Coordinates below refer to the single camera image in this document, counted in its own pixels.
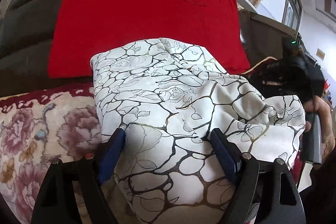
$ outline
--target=blanket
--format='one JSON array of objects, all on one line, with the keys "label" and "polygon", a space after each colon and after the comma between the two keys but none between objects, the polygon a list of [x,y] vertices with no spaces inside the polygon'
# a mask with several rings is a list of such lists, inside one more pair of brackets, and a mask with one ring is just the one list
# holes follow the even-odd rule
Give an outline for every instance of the blanket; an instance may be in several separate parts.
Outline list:
[{"label": "blanket", "polygon": [[297,96],[264,99],[201,46],[169,38],[92,57],[102,141],[127,139],[115,182],[143,223],[215,224],[234,192],[210,145],[220,128],[258,160],[293,165],[305,113]]},{"label": "blanket", "polygon": [[49,76],[90,76],[94,54],[151,37],[204,46],[230,73],[250,67],[236,0],[63,0]]}]

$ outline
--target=blue gripper pad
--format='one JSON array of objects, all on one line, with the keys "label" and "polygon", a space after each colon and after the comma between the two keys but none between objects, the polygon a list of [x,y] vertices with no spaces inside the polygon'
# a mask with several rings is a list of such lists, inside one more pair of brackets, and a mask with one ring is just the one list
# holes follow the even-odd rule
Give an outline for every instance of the blue gripper pad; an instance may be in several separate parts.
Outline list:
[{"label": "blue gripper pad", "polygon": [[118,159],[123,151],[125,140],[125,131],[118,128],[107,142],[107,149],[100,160],[99,174],[97,176],[97,181],[100,185],[111,178],[114,167],[117,165]]},{"label": "blue gripper pad", "polygon": [[218,133],[216,130],[211,132],[210,143],[215,152],[215,155],[225,173],[226,178],[233,184],[237,183],[237,168],[236,163],[230,156],[229,151],[226,149],[219,134],[223,134],[221,131]]}]

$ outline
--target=screw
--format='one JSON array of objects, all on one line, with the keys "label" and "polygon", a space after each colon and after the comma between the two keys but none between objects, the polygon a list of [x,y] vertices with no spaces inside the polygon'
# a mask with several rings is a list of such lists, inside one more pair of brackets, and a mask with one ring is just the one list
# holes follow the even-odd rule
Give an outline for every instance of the screw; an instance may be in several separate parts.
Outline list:
[{"label": "screw", "polygon": [[284,160],[281,159],[281,158],[277,158],[276,162],[277,162],[277,164],[280,164],[280,165],[283,165],[285,163]]},{"label": "screw", "polygon": [[249,160],[250,158],[252,158],[251,154],[248,153],[248,152],[244,152],[244,153],[242,154],[242,156],[243,156],[243,158],[246,159],[246,160]]}]

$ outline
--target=red cushion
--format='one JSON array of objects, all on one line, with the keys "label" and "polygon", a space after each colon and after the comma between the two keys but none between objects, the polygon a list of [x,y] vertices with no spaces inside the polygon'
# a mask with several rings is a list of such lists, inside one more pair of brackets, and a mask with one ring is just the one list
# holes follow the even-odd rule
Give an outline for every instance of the red cushion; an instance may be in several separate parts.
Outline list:
[{"label": "red cushion", "polygon": [[229,73],[250,67],[236,0],[63,0],[49,76],[90,76],[94,54],[158,37],[206,47]]}]

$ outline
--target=gold trim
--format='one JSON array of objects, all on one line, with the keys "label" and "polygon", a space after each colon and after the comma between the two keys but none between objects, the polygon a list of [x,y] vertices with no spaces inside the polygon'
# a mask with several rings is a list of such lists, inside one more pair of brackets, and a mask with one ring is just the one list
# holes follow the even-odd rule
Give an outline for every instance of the gold trim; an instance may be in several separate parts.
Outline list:
[{"label": "gold trim", "polygon": [[264,58],[263,60],[261,60],[259,63],[255,64],[255,65],[253,66],[253,68],[249,69],[248,71],[243,72],[242,75],[247,74],[247,73],[253,71],[253,70],[254,70],[257,66],[259,66],[262,62],[265,62],[265,61],[267,61],[267,60],[269,60],[269,59],[273,59],[273,60],[276,60],[276,61],[277,61],[277,59],[276,59],[275,57],[273,57],[273,56],[268,56],[268,57]]},{"label": "gold trim", "polygon": [[7,100],[7,99],[12,98],[12,97],[20,97],[22,95],[27,95],[27,94],[29,94],[29,93],[21,93],[21,94],[16,94],[16,95],[10,95],[10,96],[1,97],[0,101]]}]

